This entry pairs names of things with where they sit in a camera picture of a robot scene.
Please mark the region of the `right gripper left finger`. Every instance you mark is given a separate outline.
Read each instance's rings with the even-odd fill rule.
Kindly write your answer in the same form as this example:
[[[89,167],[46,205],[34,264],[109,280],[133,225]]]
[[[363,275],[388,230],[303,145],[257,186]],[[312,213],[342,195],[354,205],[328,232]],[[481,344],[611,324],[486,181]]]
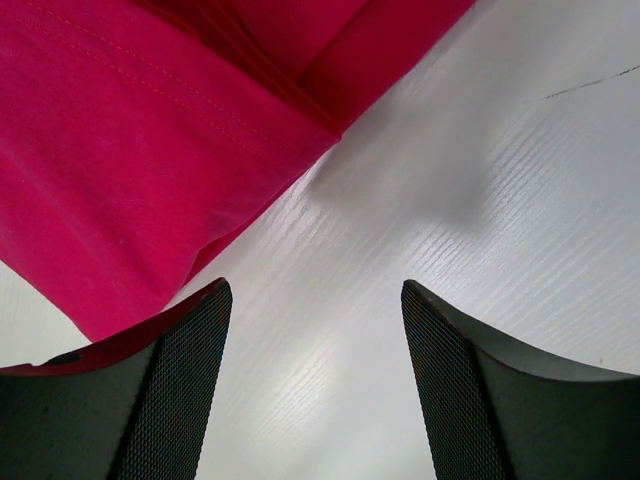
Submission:
[[[2,477],[194,478],[232,300],[218,279],[99,342],[3,368]]]

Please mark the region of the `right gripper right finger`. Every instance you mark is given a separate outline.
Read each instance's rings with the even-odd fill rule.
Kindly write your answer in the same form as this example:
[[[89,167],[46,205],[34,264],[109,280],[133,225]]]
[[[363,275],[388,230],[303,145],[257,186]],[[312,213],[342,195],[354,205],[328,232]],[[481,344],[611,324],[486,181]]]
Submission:
[[[635,479],[639,379],[524,343],[404,283],[405,334],[440,479]]]

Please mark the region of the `magenta t shirt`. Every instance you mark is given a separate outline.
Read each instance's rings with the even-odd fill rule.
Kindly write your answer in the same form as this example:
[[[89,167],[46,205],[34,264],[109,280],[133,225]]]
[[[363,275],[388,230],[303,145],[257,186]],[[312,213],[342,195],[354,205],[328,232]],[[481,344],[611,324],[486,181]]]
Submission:
[[[160,312],[466,1],[5,1],[1,258],[99,341]]]

